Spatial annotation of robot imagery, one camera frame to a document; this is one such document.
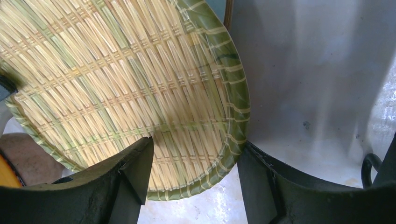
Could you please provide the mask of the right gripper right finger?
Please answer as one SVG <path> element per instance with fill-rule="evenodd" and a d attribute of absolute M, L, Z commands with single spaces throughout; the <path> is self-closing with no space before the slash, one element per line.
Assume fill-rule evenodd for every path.
<path fill-rule="evenodd" d="M 393 224 L 396 184 L 360 189 L 302 172 L 251 142 L 237 162 L 250 224 Z"/>

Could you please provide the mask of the light green round plate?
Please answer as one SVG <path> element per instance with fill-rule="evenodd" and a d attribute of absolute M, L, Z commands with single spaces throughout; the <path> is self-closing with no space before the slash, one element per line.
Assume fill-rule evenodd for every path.
<path fill-rule="evenodd" d="M 215 15 L 223 22 L 227 30 L 231 27 L 233 0 L 206 0 Z"/>

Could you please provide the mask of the yellow-rimmed patterned plate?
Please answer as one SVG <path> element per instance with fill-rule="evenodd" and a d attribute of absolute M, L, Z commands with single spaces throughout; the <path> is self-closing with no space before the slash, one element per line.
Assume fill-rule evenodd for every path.
<path fill-rule="evenodd" d="M 246 76 L 205 0 L 3 0 L 0 69 L 13 117 L 72 171 L 151 137 L 148 200 L 210 189 L 247 140 Z"/>

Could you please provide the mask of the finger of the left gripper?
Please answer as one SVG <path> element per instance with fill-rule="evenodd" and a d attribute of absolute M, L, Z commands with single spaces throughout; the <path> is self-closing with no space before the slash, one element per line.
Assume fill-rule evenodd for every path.
<path fill-rule="evenodd" d="M 3 101 L 6 98 L 18 93 L 19 81 L 11 73 L 1 72 L 0 73 L 0 100 Z"/>

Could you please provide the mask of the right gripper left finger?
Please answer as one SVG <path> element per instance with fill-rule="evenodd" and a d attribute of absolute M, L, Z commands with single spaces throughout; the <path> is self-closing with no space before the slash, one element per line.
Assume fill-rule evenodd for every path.
<path fill-rule="evenodd" d="M 51 184 L 1 187 L 3 224 L 135 224 L 146 202 L 151 137 Z"/>

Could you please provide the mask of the black wire dish rack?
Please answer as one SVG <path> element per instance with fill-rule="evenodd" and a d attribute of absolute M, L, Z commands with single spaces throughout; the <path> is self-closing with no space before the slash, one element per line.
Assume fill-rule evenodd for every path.
<path fill-rule="evenodd" d="M 372 168 L 377 172 L 374 182 L 371 178 Z M 384 160 L 381 160 L 374 153 L 369 153 L 364 157 L 361 167 L 361 181 L 364 189 L 396 181 L 396 135 L 394 135 Z"/>

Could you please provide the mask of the yellow bowl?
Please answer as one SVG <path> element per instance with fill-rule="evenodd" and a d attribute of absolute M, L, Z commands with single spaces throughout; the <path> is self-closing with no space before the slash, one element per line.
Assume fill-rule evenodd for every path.
<path fill-rule="evenodd" d="M 65 167 L 47 154 L 26 133 L 2 135 L 0 150 L 10 160 L 27 186 L 53 183 L 63 176 Z"/>

